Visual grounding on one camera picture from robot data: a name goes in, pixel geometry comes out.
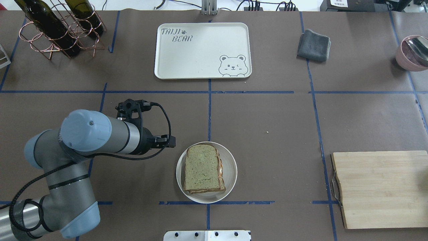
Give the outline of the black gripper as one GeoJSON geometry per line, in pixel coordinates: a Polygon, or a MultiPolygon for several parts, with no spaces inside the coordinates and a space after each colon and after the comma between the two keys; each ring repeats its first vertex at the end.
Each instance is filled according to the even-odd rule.
{"type": "Polygon", "coordinates": [[[142,129],[140,132],[140,141],[136,148],[137,155],[143,155],[154,148],[174,148],[176,138],[170,135],[153,136],[150,130],[142,129]]]}

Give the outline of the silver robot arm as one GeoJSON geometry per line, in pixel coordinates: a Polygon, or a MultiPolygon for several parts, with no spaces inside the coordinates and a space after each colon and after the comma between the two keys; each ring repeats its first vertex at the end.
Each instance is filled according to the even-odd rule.
{"type": "Polygon", "coordinates": [[[112,118],[80,109],[71,112],[59,129],[32,137],[24,154],[44,173],[1,208],[1,240],[34,241],[55,231],[70,239],[98,226],[98,202],[85,162],[98,156],[128,160],[128,155],[175,146],[174,136],[153,136],[140,118],[129,119],[131,115],[112,118]]]}

